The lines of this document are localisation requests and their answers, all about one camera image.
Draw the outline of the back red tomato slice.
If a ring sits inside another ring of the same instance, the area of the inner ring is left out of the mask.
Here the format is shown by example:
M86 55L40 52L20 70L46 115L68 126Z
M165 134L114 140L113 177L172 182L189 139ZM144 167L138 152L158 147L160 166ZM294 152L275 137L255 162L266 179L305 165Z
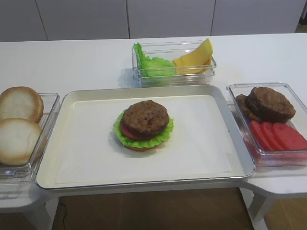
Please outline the back red tomato slice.
M261 127L260 127L260 123L258 123L255 120L252 120L249 123L249 128L250 128L252 134L254 135L254 137L256 138L257 142L261 145L261 147L264 150L273 150L272 146L269 144L269 142L264 137L264 134L263 134Z

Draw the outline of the white bun half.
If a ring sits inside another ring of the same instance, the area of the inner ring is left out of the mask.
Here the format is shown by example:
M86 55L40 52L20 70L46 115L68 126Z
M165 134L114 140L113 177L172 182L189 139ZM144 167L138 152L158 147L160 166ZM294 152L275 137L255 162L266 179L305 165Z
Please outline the white bun half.
M41 96L29 87L11 87L0 95L0 119L21 118L39 123L44 111Z
M30 120L8 118L0 122L0 162L4 165L28 163L42 127Z

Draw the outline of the front red tomato slice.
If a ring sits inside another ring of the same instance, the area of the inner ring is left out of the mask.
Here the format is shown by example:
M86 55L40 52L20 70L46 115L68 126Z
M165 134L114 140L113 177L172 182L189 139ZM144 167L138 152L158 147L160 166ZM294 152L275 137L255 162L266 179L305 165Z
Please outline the front red tomato slice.
M277 142L286 150L306 150L307 140L295 129L282 123L274 123L273 134Z

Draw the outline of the clear container lettuce and cheese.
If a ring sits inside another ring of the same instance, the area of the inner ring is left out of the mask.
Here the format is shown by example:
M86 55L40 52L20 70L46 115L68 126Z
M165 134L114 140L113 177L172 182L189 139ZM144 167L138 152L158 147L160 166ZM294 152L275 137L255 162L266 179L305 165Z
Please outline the clear container lettuce and cheese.
M150 58L160 57L173 63L175 58L179 58L194 51L202 42L203 41L200 40L140 44L145 55L149 56ZM176 73L175 76L143 77L141 70L138 69L137 55L133 49L133 46L131 50L133 80L135 85L140 88L184 84L207 84L212 81L213 76L215 75L216 62L212 56L211 65L209 66L208 70L201 74L178 75Z

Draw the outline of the clear container with buns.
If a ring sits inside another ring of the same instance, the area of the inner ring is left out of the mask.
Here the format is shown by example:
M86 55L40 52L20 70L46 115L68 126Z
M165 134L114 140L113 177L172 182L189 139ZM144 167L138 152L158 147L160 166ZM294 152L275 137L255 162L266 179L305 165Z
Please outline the clear container with buns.
M39 122L42 132L31 157L24 165L9 166L2 164L0 166L1 184L31 183L35 180L47 142L60 110L60 96L57 93L41 93L40 96L44 104L43 116Z

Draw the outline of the green lettuce leaf on bun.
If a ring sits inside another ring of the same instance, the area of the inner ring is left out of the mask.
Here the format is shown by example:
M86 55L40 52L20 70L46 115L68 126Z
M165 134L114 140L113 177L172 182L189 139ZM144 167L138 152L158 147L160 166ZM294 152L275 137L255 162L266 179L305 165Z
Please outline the green lettuce leaf on bun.
M171 137L171 133L174 129L174 120L169 117L169 122L168 125L166 126L165 130L162 131L161 133L157 134L156 136L154 136L151 139L147 139L147 140L133 140L130 139L129 137L126 137L125 135L123 135L123 133L120 131L119 128L119 123L121 121L121 119L123 118L124 115L123 111L116 119L115 123L113 124L113 131L115 132L117 138L119 139L119 141L123 144L123 145L128 145L128 146L133 146L133 147L138 147L138 148L142 148L142 147L153 147L155 145L160 145L162 142L164 141L168 141Z

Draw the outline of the yellow cheese slices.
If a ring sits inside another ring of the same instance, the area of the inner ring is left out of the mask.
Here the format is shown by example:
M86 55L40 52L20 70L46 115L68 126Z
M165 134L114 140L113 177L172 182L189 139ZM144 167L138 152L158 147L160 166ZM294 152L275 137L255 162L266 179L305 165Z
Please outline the yellow cheese slices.
M175 58L173 63L178 75L201 74L211 65L213 47L210 39L203 41L194 51Z

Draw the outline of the red tomato slice on burger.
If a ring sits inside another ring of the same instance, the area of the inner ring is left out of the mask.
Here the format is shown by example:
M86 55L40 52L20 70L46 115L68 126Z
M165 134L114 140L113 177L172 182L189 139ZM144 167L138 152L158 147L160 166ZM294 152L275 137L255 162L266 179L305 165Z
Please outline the red tomato slice on burger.
M128 130L128 128L125 126L123 122L123 119L121 119L119 123L119 128L120 128L120 131L123 133L123 135L125 135L126 137L129 137L130 139L133 139L133 140L143 140L143 137L135 135Z

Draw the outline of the white metal serving tray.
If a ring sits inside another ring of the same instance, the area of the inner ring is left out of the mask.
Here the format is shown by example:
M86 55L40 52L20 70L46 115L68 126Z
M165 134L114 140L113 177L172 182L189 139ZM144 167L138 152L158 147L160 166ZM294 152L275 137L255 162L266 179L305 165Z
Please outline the white metal serving tray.
M136 152L113 131L130 105L153 100L174 120L168 141ZM248 177L255 165L222 92L212 85L67 94L36 183L44 189L137 187Z

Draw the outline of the middle red tomato slice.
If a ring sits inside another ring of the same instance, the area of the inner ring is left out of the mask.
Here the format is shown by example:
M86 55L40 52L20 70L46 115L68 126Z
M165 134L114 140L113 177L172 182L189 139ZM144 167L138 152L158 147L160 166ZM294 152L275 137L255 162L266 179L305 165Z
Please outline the middle red tomato slice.
M265 136L266 140L270 144L273 150L283 150L283 147L278 143L275 135L273 133L273 123L270 122L263 122L261 123L261 130L263 135Z

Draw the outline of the green lettuce in container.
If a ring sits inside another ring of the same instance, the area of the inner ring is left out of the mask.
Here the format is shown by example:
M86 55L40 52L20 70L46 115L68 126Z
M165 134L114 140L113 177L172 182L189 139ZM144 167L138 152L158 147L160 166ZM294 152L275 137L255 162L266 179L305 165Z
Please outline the green lettuce in container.
M161 57L149 57L145 55L140 43L135 43L133 49L137 55L138 69L143 77L175 76L175 65Z

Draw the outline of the clear container patties and tomato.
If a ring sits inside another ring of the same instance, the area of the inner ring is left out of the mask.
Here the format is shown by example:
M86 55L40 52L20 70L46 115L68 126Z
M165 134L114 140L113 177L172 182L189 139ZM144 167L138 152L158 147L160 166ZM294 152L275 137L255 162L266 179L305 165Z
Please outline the clear container patties and tomato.
M252 134L249 123L241 112L236 102L236 97L240 94L248 96L254 87L268 87L283 94L293 105L296 113L285 125L295 129L305 139L307 139L307 108L294 93L292 88L286 83L254 83L254 84L232 84L227 86L230 94L230 107L233 116L241 132L241 136L250 152L256 166L305 166L307 164L307 150L264 150Z

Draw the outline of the upper white bun half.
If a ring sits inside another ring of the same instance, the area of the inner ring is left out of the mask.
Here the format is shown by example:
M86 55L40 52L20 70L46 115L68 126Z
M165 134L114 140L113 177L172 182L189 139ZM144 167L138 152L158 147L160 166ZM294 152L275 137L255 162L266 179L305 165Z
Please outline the upper white bun half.
M44 111L41 96L29 87L11 87L0 95L0 119L21 118L39 123Z

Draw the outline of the bottom bun on tray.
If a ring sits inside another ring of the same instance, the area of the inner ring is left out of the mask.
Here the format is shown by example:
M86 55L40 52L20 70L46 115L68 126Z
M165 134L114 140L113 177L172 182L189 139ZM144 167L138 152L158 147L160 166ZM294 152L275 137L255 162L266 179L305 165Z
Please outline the bottom bun on tray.
M153 147L142 147L142 148L138 148L138 147L133 147L133 146L128 146L128 145L124 145L124 147L130 149L130 150L133 150L133 151L138 151L138 152L144 152L144 151L147 151L147 150L151 150L151 149L155 149L157 147L159 147L160 145L155 145Z

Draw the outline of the lower white bun half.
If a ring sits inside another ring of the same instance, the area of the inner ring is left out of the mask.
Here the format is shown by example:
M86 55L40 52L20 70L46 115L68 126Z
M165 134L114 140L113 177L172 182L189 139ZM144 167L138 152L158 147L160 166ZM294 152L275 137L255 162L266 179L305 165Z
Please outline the lower white bun half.
M28 163L42 127L30 120L8 118L0 122L0 162L4 165Z

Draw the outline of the brown meat patty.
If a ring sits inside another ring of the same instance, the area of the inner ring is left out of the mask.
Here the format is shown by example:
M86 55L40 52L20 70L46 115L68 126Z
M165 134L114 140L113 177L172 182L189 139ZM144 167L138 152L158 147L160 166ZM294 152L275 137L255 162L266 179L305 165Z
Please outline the brown meat patty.
M240 94L236 97L236 102L238 104L238 107L240 108L241 112L244 114L246 118L261 123L262 120L259 117L257 117L255 114L253 114L252 111L248 108L246 104L246 98L247 96L243 94Z
M268 87L254 87L246 97L246 105L262 121L286 123L296 110L280 92Z
M163 105L147 100L131 105L125 110L122 119L131 133L146 140L165 130L169 115Z

